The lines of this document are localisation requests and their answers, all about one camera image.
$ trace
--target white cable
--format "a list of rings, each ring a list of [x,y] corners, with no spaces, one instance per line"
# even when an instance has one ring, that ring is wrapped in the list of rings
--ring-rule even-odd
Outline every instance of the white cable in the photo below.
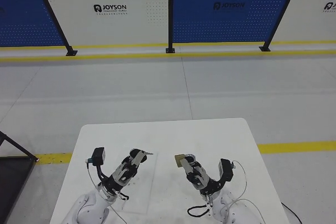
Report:
[[[246,200],[246,201],[250,202],[251,204],[253,204],[253,206],[255,206],[255,208],[258,210],[260,216],[262,217],[262,220],[264,221],[264,224],[266,224],[266,223],[265,223],[265,220],[264,220],[264,217],[263,217],[262,213],[260,212],[259,208],[258,208],[252,201],[250,201],[250,200],[248,200],[248,199],[245,199],[245,198],[241,198],[241,197],[245,194],[245,192],[246,192],[246,188],[248,187],[248,180],[247,180],[247,178],[246,178],[246,172],[245,172],[245,169],[244,169],[244,167],[242,166],[242,164],[239,163],[239,161],[236,161],[236,160],[233,160],[232,163],[233,163],[233,162],[237,162],[237,163],[241,166],[241,168],[242,168],[242,170],[243,170],[243,172],[244,172],[244,177],[245,177],[245,188],[244,188],[244,191],[240,194],[240,196],[237,197],[237,198],[230,204],[230,206],[228,207],[228,209],[227,209],[227,218],[226,218],[226,220],[229,219],[229,211],[230,211],[230,208],[231,208],[236,202],[238,202],[238,201],[240,201],[240,200]]]
[[[116,215],[118,216],[118,217],[120,217],[120,219],[125,223],[125,224],[127,224],[127,222],[116,212],[116,210],[112,207],[112,206],[110,206],[111,208],[112,208],[112,210],[114,211],[114,213],[116,213]]]
[[[95,184],[95,182],[94,182],[94,180],[92,179],[92,176],[91,176],[91,173],[90,173],[90,169],[89,168],[87,168],[87,172],[88,172],[88,175],[90,176],[90,179],[91,179],[91,182],[92,182],[92,184],[94,185],[94,187],[95,187],[95,189],[97,190],[97,192],[98,192],[98,194],[99,194],[99,196],[103,199],[103,200],[107,200],[107,199],[105,199],[104,197],[102,197],[102,195],[100,194],[100,191],[99,191],[99,189],[97,188],[97,186],[96,186],[96,184]],[[110,206],[110,208],[112,208],[112,210],[114,211],[114,213],[116,213],[116,215],[125,223],[125,224],[127,224],[127,222],[116,212],[116,210],[112,207],[112,206]]]
[[[235,201],[237,201],[237,200],[239,200],[239,198],[242,197],[243,194],[245,194],[245,192],[246,192],[246,188],[248,187],[248,180],[246,179],[246,172],[245,172],[245,169],[244,169],[244,167],[242,166],[242,164],[239,163],[239,161],[236,161],[236,160],[233,160],[233,161],[231,161],[231,162],[237,162],[237,163],[241,166],[241,168],[242,168],[242,170],[243,170],[243,172],[244,172],[244,176],[245,176],[245,188],[244,188],[244,191],[240,194],[240,196],[237,197],[237,198],[235,199]]]
[[[259,214],[260,214],[260,216],[261,216],[261,218],[262,218],[264,224],[266,224],[265,219],[264,219],[264,217],[263,217],[263,215],[262,215],[260,209],[259,209],[259,208],[258,208],[252,201],[250,201],[250,200],[248,200],[248,199],[240,198],[240,199],[238,199],[238,200],[235,200],[233,203],[230,204],[230,206],[229,206],[229,208],[228,208],[228,211],[229,211],[230,207],[233,206],[233,204],[235,204],[236,202],[238,202],[238,201],[240,201],[240,200],[246,200],[246,201],[250,202],[251,204],[253,204],[253,206],[256,208],[256,210],[258,210],[258,212],[259,212]]]

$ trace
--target black metal post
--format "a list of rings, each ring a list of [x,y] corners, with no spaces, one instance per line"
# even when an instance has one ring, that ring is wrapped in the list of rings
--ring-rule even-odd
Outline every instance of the black metal post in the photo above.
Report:
[[[33,154],[31,154],[28,150],[26,150],[25,148],[23,148],[22,146],[20,146],[17,142],[15,142],[14,140],[12,140],[9,136],[7,136],[6,134],[2,133],[1,131],[0,131],[0,137],[2,137],[5,140],[7,140],[10,144],[12,144],[13,146],[15,146],[21,152],[23,152],[26,155],[28,155],[31,159],[33,159],[35,161],[38,160],[38,158],[36,156],[34,156]]]
[[[45,3],[45,6],[46,6],[48,12],[49,12],[50,15],[51,15],[51,18],[52,18],[52,20],[53,20],[53,22],[54,22],[54,24],[55,24],[55,26],[56,26],[56,28],[57,28],[57,31],[60,33],[60,36],[61,36],[61,38],[62,38],[62,40],[63,40],[63,43],[65,44],[65,47],[66,47],[66,49],[67,49],[67,54],[66,54],[66,56],[75,56],[75,55],[77,54],[77,51],[76,51],[76,50],[73,50],[73,49],[72,49],[72,46],[70,46],[70,45],[68,44],[68,41],[67,41],[67,39],[66,39],[66,37],[65,37],[65,34],[63,33],[63,31],[62,31],[62,29],[61,29],[61,26],[60,26],[60,24],[59,24],[59,22],[58,22],[58,20],[57,20],[57,18],[56,18],[56,16],[55,16],[55,13],[54,13],[54,11],[53,11],[52,8],[51,8],[51,5],[50,5],[50,3],[49,3],[49,0],[43,0],[43,1],[44,1],[44,3]]]
[[[175,53],[173,48],[173,1],[168,0],[168,48],[166,48],[166,53]]]
[[[260,50],[261,50],[262,52],[269,52],[269,51],[270,51],[270,49],[269,49],[270,43],[271,43],[271,41],[273,40],[273,37],[274,37],[274,35],[275,35],[275,32],[276,32],[276,30],[278,29],[278,26],[279,26],[279,24],[280,24],[280,22],[281,22],[282,17],[283,17],[284,14],[285,14],[285,11],[286,11],[287,6],[289,5],[289,3],[290,3],[290,0],[286,0],[286,1],[285,1],[284,7],[282,8],[282,10],[281,10],[281,12],[280,12],[280,15],[279,15],[279,17],[278,17],[278,19],[277,19],[277,21],[276,21],[276,23],[275,23],[275,25],[274,25],[274,28],[273,28],[273,30],[272,30],[272,32],[271,32],[271,34],[270,34],[269,39],[268,39],[267,41],[265,41],[265,43],[264,43],[263,46],[260,46],[260,47],[259,47]]]

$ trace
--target cable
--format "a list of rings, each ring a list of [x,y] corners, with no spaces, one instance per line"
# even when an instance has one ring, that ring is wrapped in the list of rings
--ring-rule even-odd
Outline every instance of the cable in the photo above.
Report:
[[[94,182],[94,180],[92,179],[92,176],[91,176],[91,173],[90,173],[90,169],[88,168],[88,164],[87,164],[87,172],[88,172],[88,175],[90,176],[90,179],[91,179],[91,182],[92,182],[92,184],[94,185],[94,187],[95,187],[95,189],[97,190],[97,192],[98,192],[98,194],[99,194],[99,196],[103,199],[103,200],[106,200],[104,197],[102,197],[102,195],[100,194],[100,191],[99,191],[99,189],[97,188],[97,186],[96,186],[96,184],[95,184],[95,182]],[[110,208],[112,208],[112,210],[114,211],[114,213],[116,213],[116,215],[125,223],[125,224],[127,224],[127,222],[116,212],[116,210],[112,207],[112,206],[110,206]]]
[[[236,160],[233,160],[233,161],[231,161],[231,162],[232,162],[232,163],[233,163],[233,162],[237,162],[237,163],[240,165],[240,167],[242,168],[242,171],[244,172],[244,177],[245,177],[245,188],[244,188],[244,191],[240,194],[240,196],[236,198],[235,201],[237,201],[237,200],[239,200],[239,198],[242,197],[243,194],[245,194],[245,192],[246,192],[246,188],[248,187],[248,180],[246,179],[246,172],[245,172],[245,169],[244,169],[244,167],[242,166],[242,164],[239,163],[239,161],[236,161]]]
[[[202,214],[198,214],[198,215],[194,215],[194,214],[191,214],[189,211],[192,210],[192,209],[196,209],[196,208],[205,208],[207,205],[203,205],[203,206],[193,206],[191,208],[188,208],[188,210],[186,211],[188,213],[188,215],[194,217],[194,218],[200,218],[202,216],[204,216],[205,214],[207,214],[209,212],[209,209],[207,209],[205,212],[203,212]]]
[[[114,213],[116,213],[116,215],[125,223],[125,224],[127,224],[127,222],[116,212],[116,210],[112,207],[112,206],[110,206],[111,208],[112,208],[112,210],[114,211]]]
[[[236,202],[238,202],[238,201],[240,201],[240,200],[246,200],[246,201],[250,202],[251,204],[253,204],[253,206],[258,210],[260,216],[262,217],[262,220],[263,220],[264,224],[266,224],[265,219],[264,219],[264,217],[263,217],[263,215],[262,215],[260,209],[259,209],[259,208],[258,208],[252,201],[250,201],[250,200],[248,200],[248,199],[240,198],[240,199],[238,199],[238,200],[235,200],[235,201],[234,201],[233,203],[231,203],[230,206],[228,207],[228,211],[230,210],[230,207],[232,207]]]
[[[298,221],[300,222],[300,224],[302,224],[300,218],[297,216],[297,214],[295,212],[293,212],[291,209],[289,209],[288,206],[286,206],[284,203],[281,203],[285,208],[287,208],[290,212],[292,212],[292,214],[295,215],[295,217],[298,219]]]
[[[260,216],[262,217],[262,219],[263,219],[263,221],[264,221],[264,223],[265,223],[264,217],[263,217],[262,213],[260,212],[259,208],[258,208],[252,201],[250,201],[250,200],[248,200],[248,199],[245,199],[245,198],[241,198],[241,197],[245,194],[245,192],[246,192],[246,188],[248,187],[248,180],[247,180],[247,178],[246,178],[246,172],[245,172],[244,167],[242,166],[241,163],[239,163],[239,161],[233,160],[233,161],[231,161],[231,162],[232,162],[232,163],[233,163],[233,162],[237,162],[237,163],[241,166],[241,168],[242,168],[242,170],[243,170],[243,172],[244,172],[244,176],[245,176],[245,188],[244,188],[244,191],[240,194],[240,196],[237,197],[237,198],[230,204],[230,206],[228,207],[228,209],[227,209],[227,218],[226,218],[226,219],[228,220],[228,218],[229,218],[229,211],[230,211],[230,208],[231,208],[236,202],[238,202],[238,201],[240,201],[240,200],[246,200],[246,201],[250,202],[251,204],[253,204],[253,206],[255,206],[255,208],[258,210]]]

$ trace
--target metal stand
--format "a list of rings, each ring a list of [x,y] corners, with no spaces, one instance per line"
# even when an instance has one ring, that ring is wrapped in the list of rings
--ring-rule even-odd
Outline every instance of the metal stand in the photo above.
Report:
[[[39,159],[0,131],[0,146],[9,142],[27,156],[0,157],[0,224],[6,223],[35,162]]]
[[[175,53],[173,48],[173,1],[168,0],[168,48],[166,48],[166,53]]]
[[[282,8],[282,10],[281,10],[281,12],[280,12],[280,15],[279,15],[279,17],[278,17],[278,19],[277,19],[277,21],[276,21],[276,23],[275,23],[275,25],[274,25],[274,28],[273,28],[273,30],[272,30],[270,36],[269,36],[269,39],[268,39],[267,41],[265,41],[265,43],[264,43],[263,46],[260,46],[260,47],[259,47],[260,50],[261,50],[262,52],[269,52],[269,51],[270,51],[270,49],[269,49],[270,43],[271,43],[271,41],[273,40],[273,37],[274,37],[274,35],[275,35],[275,32],[276,32],[276,30],[278,29],[278,26],[279,26],[279,24],[280,24],[280,22],[281,22],[282,17],[283,17],[284,14],[285,14],[285,11],[286,11],[287,6],[289,5],[289,3],[290,3],[290,0],[286,0],[286,2],[285,2],[285,4],[284,4],[284,7]]]
[[[66,47],[66,49],[67,49],[67,54],[66,54],[66,56],[75,56],[75,55],[77,54],[77,51],[76,51],[76,50],[73,50],[73,49],[72,49],[72,46],[70,46],[70,45],[68,44],[68,41],[67,41],[67,39],[66,39],[66,37],[65,37],[65,34],[63,33],[63,31],[62,31],[62,29],[61,29],[60,23],[58,22],[58,20],[57,20],[57,18],[56,18],[56,15],[55,15],[54,11],[53,11],[52,8],[51,8],[51,5],[50,5],[50,3],[49,3],[49,0],[43,0],[43,1],[44,1],[44,3],[45,3],[45,6],[46,6],[48,12],[49,12],[50,15],[51,15],[51,18],[52,18],[52,20],[53,20],[53,22],[54,22],[54,24],[55,24],[55,26],[56,26],[56,28],[57,28],[57,31],[60,33],[60,36],[61,36],[61,38],[62,38],[62,40],[63,40],[63,43],[64,43],[64,45],[65,45],[65,47]]]

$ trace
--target black cable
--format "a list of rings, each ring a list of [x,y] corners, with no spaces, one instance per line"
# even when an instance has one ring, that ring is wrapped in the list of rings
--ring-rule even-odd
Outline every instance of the black cable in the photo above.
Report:
[[[129,200],[129,196],[128,196],[128,195],[125,195],[125,194],[123,194],[122,192],[120,192],[119,194],[125,197],[125,198],[122,199],[122,200]]]
[[[207,209],[205,212],[203,212],[202,214],[199,214],[199,215],[194,215],[194,214],[190,214],[189,211],[192,210],[192,209],[196,209],[196,208],[205,208],[207,205],[203,205],[203,206],[193,206],[191,208],[188,208],[188,210],[186,211],[188,213],[188,215],[194,217],[194,218],[200,218],[202,216],[204,216],[205,214],[207,214],[209,212],[209,209]]]
[[[289,209],[284,203],[281,203],[285,208]],[[295,217],[298,219],[298,221],[300,222],[300,224],[302,224],[300,218],[297,216],[297,214],[295,214],[295,212],[293,212],[291,209],[289,209],[290,212],[292,212],[292,214],[295,215]]]

